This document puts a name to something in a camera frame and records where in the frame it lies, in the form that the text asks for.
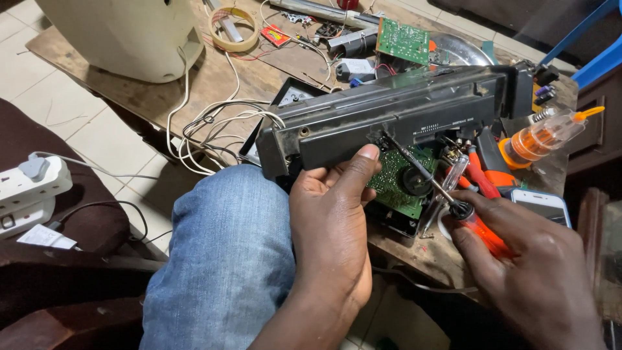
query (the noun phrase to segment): smartphone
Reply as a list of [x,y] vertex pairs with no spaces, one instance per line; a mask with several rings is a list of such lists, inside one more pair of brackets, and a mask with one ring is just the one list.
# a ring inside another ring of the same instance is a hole
[[526,189],[513,189],[508,194],[509,198],[516,204],[523,206],[536,214],[556,222],[560,225],[570,227],[568,209],[564,199],[554,194],[530,191]]

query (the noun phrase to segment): wooden workbench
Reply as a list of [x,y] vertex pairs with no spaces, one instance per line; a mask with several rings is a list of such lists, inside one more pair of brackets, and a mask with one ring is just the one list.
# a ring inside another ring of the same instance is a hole
[[[201,0],[191,0],[191,2],[202,31],[207,33],[208,19],[203,12]],[[370,2],[371,0],[361,1],[359,11],[366,9]],[[235,5],[245,10],[255,16],[257,23],[261,23],[261,16],[259,15],[260,2],[253,0],[225,0],[222,3],[223,5]],[[481,41],[478,39],[413,14],[386,0],[376,1],[374,11],[378,10],[384,11],[389,18],[402,23],[421,27],[428,31],[442,31],[455,34],[477,46],[481,46]],[[263,13],[271,24],[279,26],[283,31],[290,34],[304,32],[300,23],[293,24],[284,16],[278,14],[278,12],[278,9],[271,9],[269,6],[264,6],[263,8]],[[317,27],[319,25],[313,26],[310,32]],[[26,46],[41,59],[65,72],[85,88],[100,94],[108,99],[109,102],[113,102],[133,112],[135,115],[160,128],[165,128],[169,111],[179,105],[184,98],[183,79],[166,84],[152,84],[121,77],[89,66],[55,27],[48,28],[35,39],[32,39]],[[257,55],[263,50],[271,49],[273,47],[270,45],[258,44],[249,53]],[[495,48],[494,52],[501,64],[509,64],[512,59],[519,59],[501,49]],[[323,82],[328,73],[327,66],[321,56],[310,50],[305,50],[295,43],[290,43],[283,49],[263,55],[257,60],[233,59],[233,63],[240,77],[237,98],[272,100],[288,76],[293,76],[318,86],[319,84],[314,79]],[[303,73],[306,73],[313,79],[308,78]],[[227,99],[236,88],[234,73],[224,54],[214,49],[207,42],[202,56],[190,69],[189,77],[189,102],[172,118],[171,132],[176,136],[180,136],[182,128],[190,123],[208,104]],[[333,77],[334,70],[333,76],[327,82],[327,85],[339,85],[339,83],[335,83]],[[576,83],[567,77],[562,77],[555,85],[558,91],[557,104],[575,108],[577,101]],[[119,113],[120,108],[118,106],[114,109]],[[217,119],[233,116],[243,110],[242,108],[244,107],[231,107],[221,113]],[[256,120],[232,123],[224,133],[247,137],[256,123]],[[198,139],[204,138],[206,132],[207,130],[203,130],[196,134],[196,137]],[[555,176],[552,173],[542,174],[541,172],[531,172],[529,176],[540,178],[539,182],[536,181],[541,184],[539,189],[561,194],[564,188],[567,157],[564,154],[559,154],[556,157],[551,156],[550,159],[552,161],[543,160],[540,163],[543,163],[545,168],[557,169]],[[462,257],[452,243],[438,232],[438,228],[435,225],[430,229],[431,232],[436,233],[433,239],[418,239],[410,248],[387,238],[384,235],[385,231],[386,229],[384,228],[370,225],[369,243],[441,284],[457,288],[473,285],[468,280],[469,274],[465,273]]]

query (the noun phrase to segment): blue plastic chair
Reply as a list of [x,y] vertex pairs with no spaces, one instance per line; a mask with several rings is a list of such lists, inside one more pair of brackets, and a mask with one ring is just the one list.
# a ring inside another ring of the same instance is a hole
[[[540,63],[548,64],[553,60],[566,46],[576,40],[581,34],[583,34],[592,24],[605,17],[609,12],[613,11],[616,7],[620,9],[622,13],[622,0],[606,0],[596,11],[590,14],[583,20],[572,32],[562,39],[552,50],[547,54]],[[600,78],[603,74],[609,72],[611,69],[622,64],[622,36],[618,38],[609,48],[603,51],[600,55],[596,56],[585,67],[581,68],[577,73],[572,76],[579,89],[586,87],[594,80]]]

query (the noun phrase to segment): circuit board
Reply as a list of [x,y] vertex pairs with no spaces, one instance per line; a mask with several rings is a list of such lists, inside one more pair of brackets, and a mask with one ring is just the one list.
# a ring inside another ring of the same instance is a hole
[[429,65],[430,32],[380,17],[376,51]]
[[[430,173],[436,171],[439,162],[433,156],[431,148],[419,149],[417,146],[406,147]],[[392,208],[410,218],[418,219],[421,215],[422,203],[426,195],[413,196],[408,194],[402,185],[402,175],[411,165],[396,149],[380,154],[383,169],[367,183],[376,190],[376,201]]]

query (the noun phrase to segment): power strip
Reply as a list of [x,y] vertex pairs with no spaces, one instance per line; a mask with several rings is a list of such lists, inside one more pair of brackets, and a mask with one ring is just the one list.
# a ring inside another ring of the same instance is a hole
[[48,222],[54,213],[56,198],[48,198],[29,207],[0,215],[0,239],[28,231],[37,224]]
[[34,182],[19,168],[0,173],[0,217],[53,198],[72,188],[72,177],[65,161],[56,156],[47,157],[46,160],[50,165],[39,182]]

